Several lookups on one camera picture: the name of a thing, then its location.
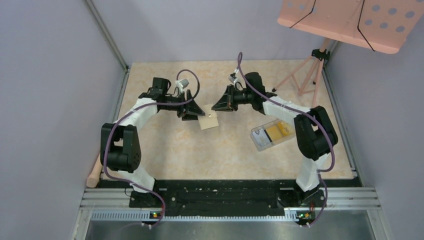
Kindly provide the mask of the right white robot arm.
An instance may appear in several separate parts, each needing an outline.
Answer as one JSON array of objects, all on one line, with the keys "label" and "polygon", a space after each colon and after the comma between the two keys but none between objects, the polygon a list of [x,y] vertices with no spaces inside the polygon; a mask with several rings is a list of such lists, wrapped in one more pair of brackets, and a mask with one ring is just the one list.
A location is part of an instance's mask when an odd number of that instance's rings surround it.
[{"label": "right white robot arm", "polygon": [[293,130],[296,144],[303,159],[293,192],[299,206],[307,206],[318,194],[322,173],[330,172],[336,161],[334,146],[339,138],[327,110],[318,105],[313,108],[296,105],[268,92],[258,72],[241,75],[245,87],[239,89],[240,80],[234,72],[232,81],[222,97],[212,106],[217,112],[236,112],[240,105],[251,107],[265,115],[287,123]]}]

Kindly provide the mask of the yellow credit card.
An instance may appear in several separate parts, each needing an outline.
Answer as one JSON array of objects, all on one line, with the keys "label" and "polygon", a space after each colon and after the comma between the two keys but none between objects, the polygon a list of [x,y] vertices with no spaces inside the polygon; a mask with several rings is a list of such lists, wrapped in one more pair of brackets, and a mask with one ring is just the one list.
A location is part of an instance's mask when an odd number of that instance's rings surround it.
[{"label": "yellow credit card", "polygon": [[279,121],[273,123],[271,126],[265,129],[271,143],[277,145],[284,141],[290,140],[295,136],[293,128],[285,121]]}]

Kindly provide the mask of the clear plastic card box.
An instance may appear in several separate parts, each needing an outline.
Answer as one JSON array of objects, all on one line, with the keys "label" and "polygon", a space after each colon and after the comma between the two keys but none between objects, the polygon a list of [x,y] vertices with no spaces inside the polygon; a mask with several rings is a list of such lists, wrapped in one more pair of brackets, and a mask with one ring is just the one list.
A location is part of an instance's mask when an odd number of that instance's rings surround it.
[{"label": "clear plastic card box", "polygon": [[259,152],[279,145],[295,136],[294,128],[280,119],[255,127],[250,132],[250,137]]}]

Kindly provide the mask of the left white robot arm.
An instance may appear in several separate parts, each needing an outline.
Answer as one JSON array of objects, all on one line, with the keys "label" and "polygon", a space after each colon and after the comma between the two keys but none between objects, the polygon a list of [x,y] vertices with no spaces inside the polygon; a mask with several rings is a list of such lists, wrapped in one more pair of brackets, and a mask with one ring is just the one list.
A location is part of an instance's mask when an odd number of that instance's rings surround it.
[{"label": "left white robot arm", "polygon": [[152,86],[139,95],[134,106],[114,123],[101,127],[100,160],[104,174],[129,183],[136,197],[149,207],[162,207],[164,200],[154,189],[155,178],[142,166],[142,151],[138,131],[161,110],[175,111],[183,121],[197,120],[205,112],[196,104],[194,95],[186,89],[189,81],[175,81],[177,95],[168,93],[171,82],[154,77]]}]

